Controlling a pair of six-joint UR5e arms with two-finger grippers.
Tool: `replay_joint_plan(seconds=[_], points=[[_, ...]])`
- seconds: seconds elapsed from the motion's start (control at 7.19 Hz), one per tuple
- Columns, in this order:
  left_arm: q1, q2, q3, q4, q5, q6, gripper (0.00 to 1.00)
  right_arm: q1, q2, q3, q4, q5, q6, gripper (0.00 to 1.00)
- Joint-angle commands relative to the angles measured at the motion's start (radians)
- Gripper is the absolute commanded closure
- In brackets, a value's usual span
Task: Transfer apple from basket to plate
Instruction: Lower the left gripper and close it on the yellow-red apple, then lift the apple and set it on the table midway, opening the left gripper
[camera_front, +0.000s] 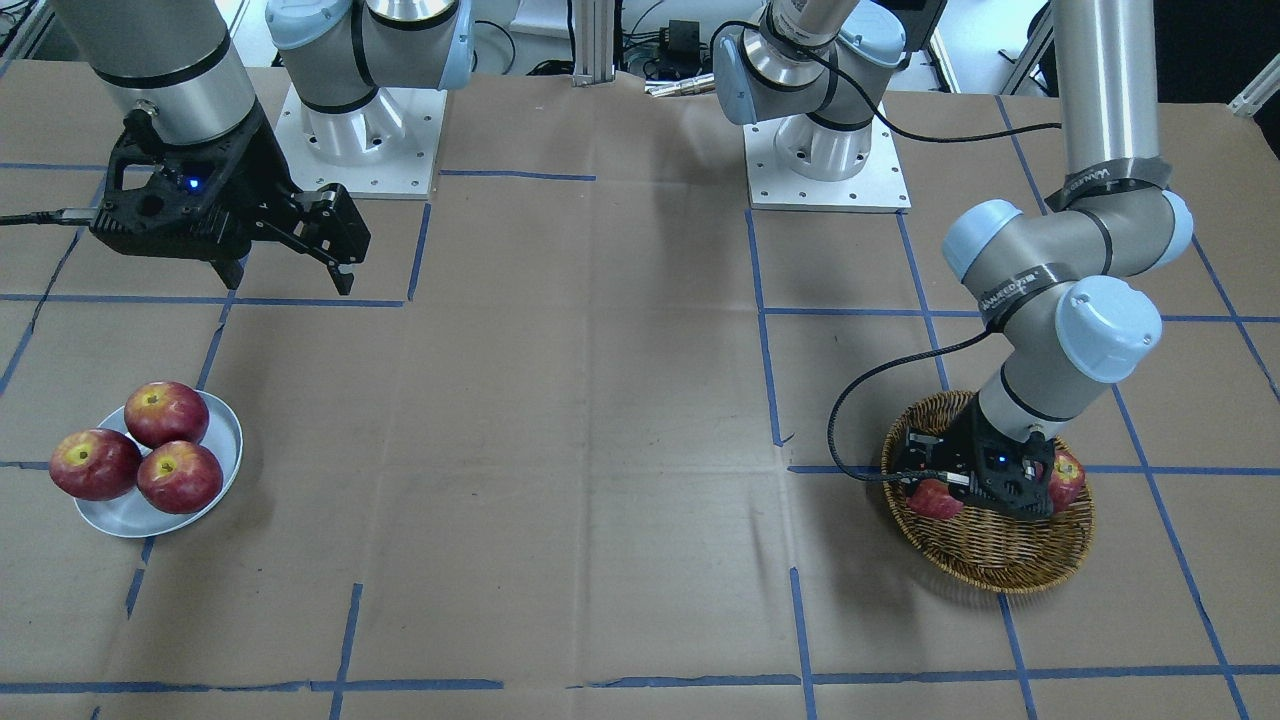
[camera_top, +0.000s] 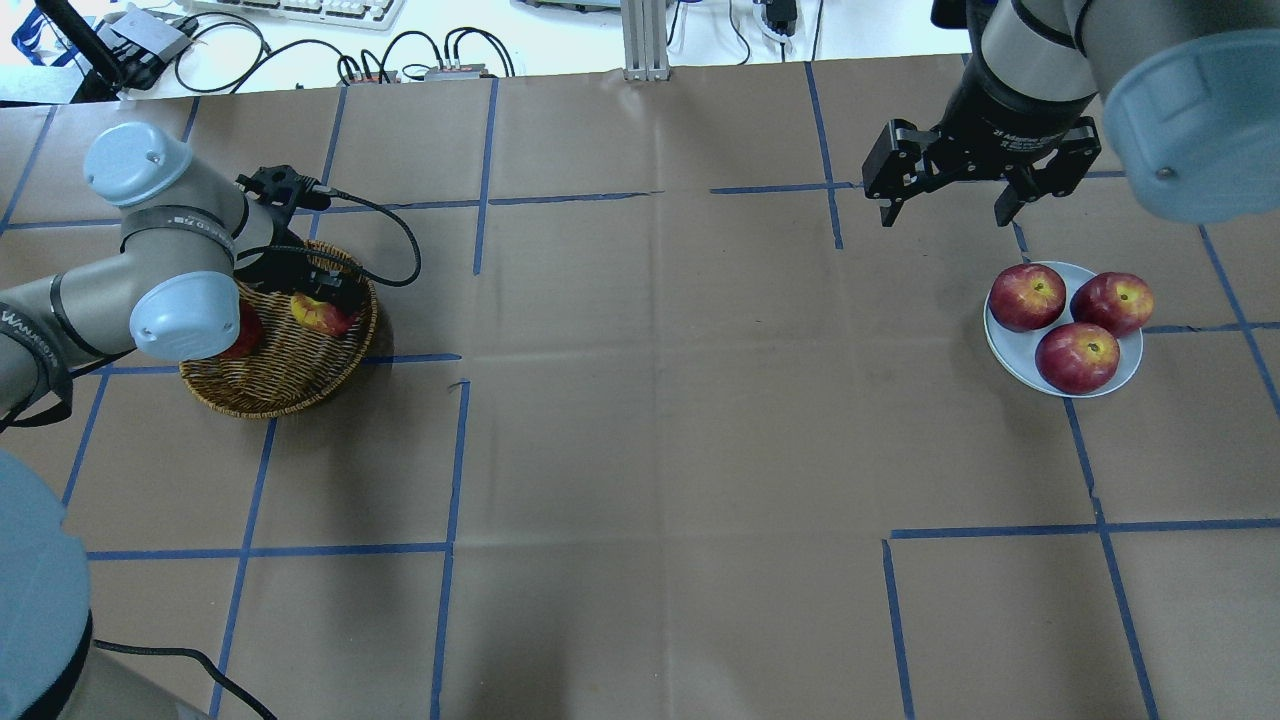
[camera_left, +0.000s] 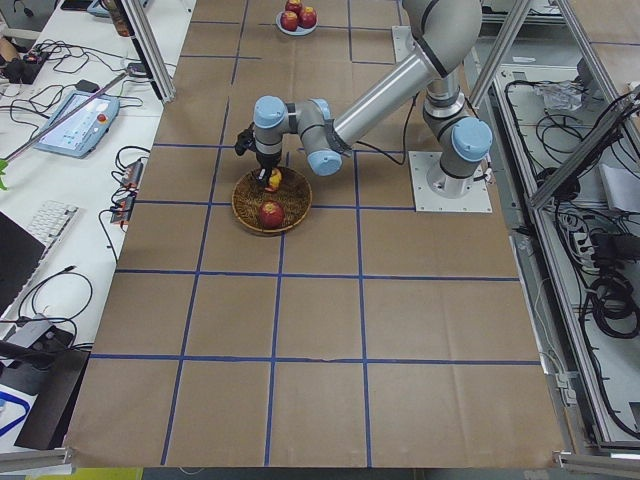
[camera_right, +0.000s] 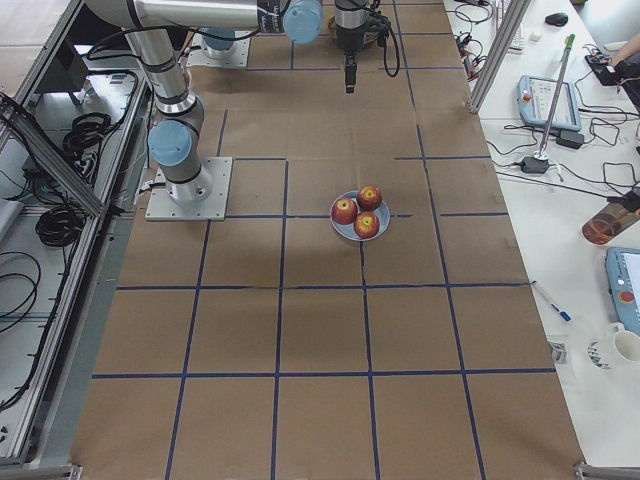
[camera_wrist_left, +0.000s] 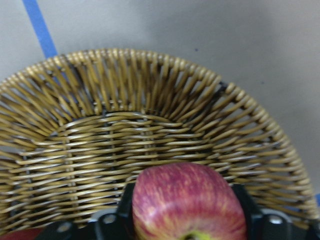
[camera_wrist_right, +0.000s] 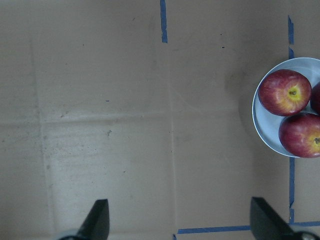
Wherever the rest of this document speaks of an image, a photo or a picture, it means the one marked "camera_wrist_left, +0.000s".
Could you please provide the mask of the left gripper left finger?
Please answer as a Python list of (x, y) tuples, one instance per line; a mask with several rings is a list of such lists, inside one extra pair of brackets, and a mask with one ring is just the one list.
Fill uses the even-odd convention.
[(132, 199), (134, 183), (126, 185), (120, 203), (115, 211), (110, 209), (99, 213), (96, 222), (97, 240), (134, 240)]

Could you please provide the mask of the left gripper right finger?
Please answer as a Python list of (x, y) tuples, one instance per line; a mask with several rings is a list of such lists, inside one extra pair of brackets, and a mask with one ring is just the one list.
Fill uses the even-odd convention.
[(293, 224), (285, 213), (260, 207), (241, 184), (232, 190), (244, 212), (249, 240), (306, 240), (308, 231)]

